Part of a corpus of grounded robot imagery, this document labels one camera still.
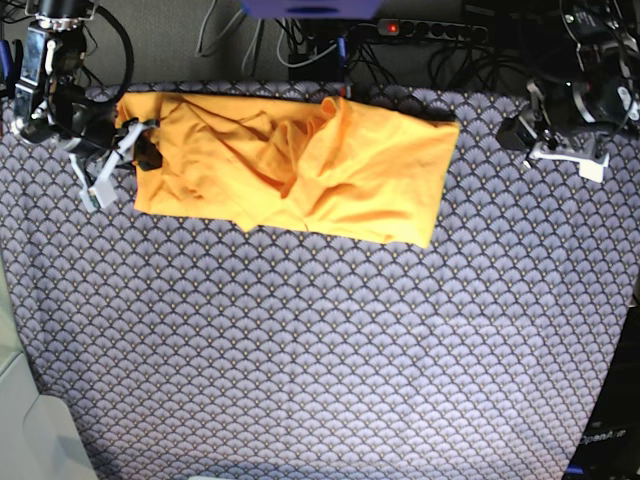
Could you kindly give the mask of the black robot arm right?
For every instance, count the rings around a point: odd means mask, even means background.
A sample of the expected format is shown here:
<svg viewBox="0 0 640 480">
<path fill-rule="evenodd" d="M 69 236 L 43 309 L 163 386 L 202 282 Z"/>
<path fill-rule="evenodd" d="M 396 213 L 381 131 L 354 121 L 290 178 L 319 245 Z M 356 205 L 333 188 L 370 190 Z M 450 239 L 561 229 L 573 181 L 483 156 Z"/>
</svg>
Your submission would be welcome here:
<svg viewBox="0 0 640 480">
<path fill-rule="evenodd" d="M 148 140 L 160 126 L 157 118 L 133 118 L 114 126 L 115 109 L 132 84 L 135 54 L 129 33 L 121 22 L 97 1 L 25 1 L 31 23 L 26 40 L 1 44 L 5 96 L 14 101 L 13 128 L 29 144 L 51 138 L 71 155 L 81 181 L 80 197 L 89 211 L 115 200 L 110 177 L 117 168 L 155 171 L 163 158 Z M 246 17 L 257 19 L 256 30 L 268 21 L 280 28 L 282 39 L 302 44 L 302 61 L 286 61 L 289 71 L 300 69 L 345 81 L 356 52 L 378 43 L 441 42 L 442 54 L 462 50 L 466 62 L 453 77 L 457 83 L 479 77 L 483 68 L 527 65 L 515 33 L 516 17 L 502 3 L 491 9 L 495 25 L 439 23 L 423 20 L 379 18 L 375 1 L 245 1 L 217 36 L 224 41 Z M 92 100 L 79 83 L 85 66 L 87 41 L 84 30 L 95 17 L 103 18 L 116 32 L 124 50 L 123 79 L 118 90 L 103 101 Z"/>
</svg>

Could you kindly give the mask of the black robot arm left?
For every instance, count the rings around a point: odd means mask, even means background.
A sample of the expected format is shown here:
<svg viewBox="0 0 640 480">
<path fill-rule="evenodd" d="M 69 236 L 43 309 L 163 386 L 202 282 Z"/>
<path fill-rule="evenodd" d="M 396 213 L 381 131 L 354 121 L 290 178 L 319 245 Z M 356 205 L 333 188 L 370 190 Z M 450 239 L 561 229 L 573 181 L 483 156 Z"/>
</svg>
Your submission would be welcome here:
<svg viewBox="0 0 640 480">
<path fill-rule="evenodd" d="M 576 164 L 600 183 L 607 141 L 639 135 L 639 44 L 616 1 L 553 1 L 549 19 L 523 3 L 522 58 L 529 103 L 515 125 L 531 160 Z"/>
</svg>

